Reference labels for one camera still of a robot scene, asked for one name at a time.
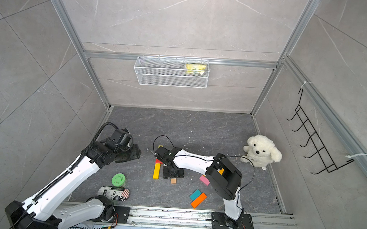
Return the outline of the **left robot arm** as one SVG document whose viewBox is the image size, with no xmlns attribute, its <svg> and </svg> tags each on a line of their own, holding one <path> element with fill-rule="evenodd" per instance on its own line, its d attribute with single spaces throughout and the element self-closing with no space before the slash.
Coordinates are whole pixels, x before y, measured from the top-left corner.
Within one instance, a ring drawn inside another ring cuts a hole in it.
<svg viewBox="0 0 367 229">
<path fill-rule="evenodd" d="M 115 127 L 113 134 L 98 140 L 106 126 Z M 111 163 L 139 159 L 141 150 L 127 129 L 104 123 L 76 160 L 38 193 L 23 202 L 13 201 L 5 213 L 10 229 L 68 229 L 82 222 L 117 219 L 114 202 L 104 195 L 68 208 L 61 203 L 87 178 Z"/>
</svg>

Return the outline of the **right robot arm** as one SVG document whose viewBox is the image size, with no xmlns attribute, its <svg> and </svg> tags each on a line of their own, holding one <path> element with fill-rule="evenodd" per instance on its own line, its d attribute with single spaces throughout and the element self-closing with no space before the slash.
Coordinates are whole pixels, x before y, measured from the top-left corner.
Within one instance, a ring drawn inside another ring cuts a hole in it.
<svg viewBox="0 0 367 229">
<path fill-rule="evenodd" d="M 254 229 L 252 216 L 241 205 L 242 173 L 224 154 L 202 156 L 179 147 L 158 147 L 155 158 L 163 163 L 163 178 L 184 178 L 185 170 L 204 176 L 213 190 L 223 199 L 224 212 L 212 212 L 213 229 Z"/>
</svg>

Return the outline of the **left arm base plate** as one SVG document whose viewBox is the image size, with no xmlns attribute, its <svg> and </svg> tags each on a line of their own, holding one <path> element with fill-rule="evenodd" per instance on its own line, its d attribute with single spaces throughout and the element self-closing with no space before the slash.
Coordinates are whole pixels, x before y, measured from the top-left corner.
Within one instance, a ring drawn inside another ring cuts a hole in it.
<svg viewBox="0 0 367 229">
<path fill-rule="evenodd" d="M 109 220 L 110 223 L 116 223 L 116 218 L 118 218 L 118 224 L 126 224 L 128 221 L 128 217 L 130 215 L 130 207 L 126 206 L 114 206 L 111 219 Z"/>
</svg>

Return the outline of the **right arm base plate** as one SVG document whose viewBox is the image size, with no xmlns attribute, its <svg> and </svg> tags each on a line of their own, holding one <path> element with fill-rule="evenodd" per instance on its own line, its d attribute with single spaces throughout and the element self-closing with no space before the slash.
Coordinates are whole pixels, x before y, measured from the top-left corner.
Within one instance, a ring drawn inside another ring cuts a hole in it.
<svg viewBox="0 0 367 229">
<path fill-rule="evenodd" d="M 213 229 L 254 229 L 252 216 L 243 212 L 237 220 L 229 218 L 223 212 L 212 212 L 211 216 Z"/>
</svg>

